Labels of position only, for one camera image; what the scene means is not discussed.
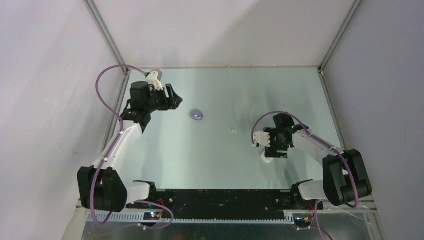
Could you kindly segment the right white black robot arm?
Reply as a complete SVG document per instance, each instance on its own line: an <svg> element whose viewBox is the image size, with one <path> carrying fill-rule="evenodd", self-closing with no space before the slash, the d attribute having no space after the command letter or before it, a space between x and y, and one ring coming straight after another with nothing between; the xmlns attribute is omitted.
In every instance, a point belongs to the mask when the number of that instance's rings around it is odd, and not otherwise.
<svg viewBox="0 0 424 240"><path fill-rule="evenodd" d="M357 208L360 199L372 194L372 186L361 153L337 147L315 134L296 116L272 111L273 127L251 131L253 147L264 148L261 158L270 163L288 156L288 150L303 151L322 167L322 179L293 185L291 204L304 209L312 200L329 201L334 206Z"/></svg>

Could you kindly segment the white charging case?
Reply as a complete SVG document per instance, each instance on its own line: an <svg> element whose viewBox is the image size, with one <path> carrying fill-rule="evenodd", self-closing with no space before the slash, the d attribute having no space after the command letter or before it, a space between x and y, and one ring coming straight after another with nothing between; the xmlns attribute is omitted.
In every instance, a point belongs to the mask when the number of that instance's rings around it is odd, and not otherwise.
<svg viewBox="0 0 424 240"><path fill-rule="evenodd" d="M261 159L265 162L265 163L267 163L267 164L269 164L269 163L271 163L273 160L274 160L274 158L269 158L269 157L266 157L265 156L265 152L262 152L261 154L260 154L260 157L261 157Z"/></svg>

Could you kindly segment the purple charging case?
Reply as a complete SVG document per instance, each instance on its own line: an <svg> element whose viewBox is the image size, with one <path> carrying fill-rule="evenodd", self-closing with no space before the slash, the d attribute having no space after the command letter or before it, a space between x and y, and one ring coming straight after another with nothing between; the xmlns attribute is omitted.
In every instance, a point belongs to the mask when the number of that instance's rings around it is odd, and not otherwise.
<svg viewBox="0 0 424 240"><path fill-rule="evenodd" d="M198 109L193 109L190 112L190 117L191 119L195 120L195 121L201 121L204 118L204 114L202 111L198 110Z"/></svg>

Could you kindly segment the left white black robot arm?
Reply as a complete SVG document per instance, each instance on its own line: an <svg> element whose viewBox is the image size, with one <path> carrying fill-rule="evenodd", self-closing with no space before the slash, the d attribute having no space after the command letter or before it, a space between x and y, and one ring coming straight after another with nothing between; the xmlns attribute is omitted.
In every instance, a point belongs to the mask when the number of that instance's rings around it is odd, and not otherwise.
<svg viewBox="0 0 424 240"><path fill-rule="evenodd" d="M106 212L121 212L128 204L139 201L153 208L158 194L153 183L125 177L123 168L130 148L145 132L155 111L176 110L183 102L171 84L158 90L146 81L130 86L130 98L120 115L120 127L91 166L77 172L82 207Z"/></svg>

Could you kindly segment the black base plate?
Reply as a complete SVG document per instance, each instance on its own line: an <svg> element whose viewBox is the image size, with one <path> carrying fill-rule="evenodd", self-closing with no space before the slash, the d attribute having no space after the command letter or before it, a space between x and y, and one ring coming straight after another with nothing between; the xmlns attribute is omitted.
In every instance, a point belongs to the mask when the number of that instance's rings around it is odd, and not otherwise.
<svg viewBox="0 0 424 240"><path fill-rule="evenodd" d="M315 208L315 200L279 189L160 189L148 203L129 203L128 209L154 209L157 203L170 209L176 220L283 220L286 211Z"/></svg>

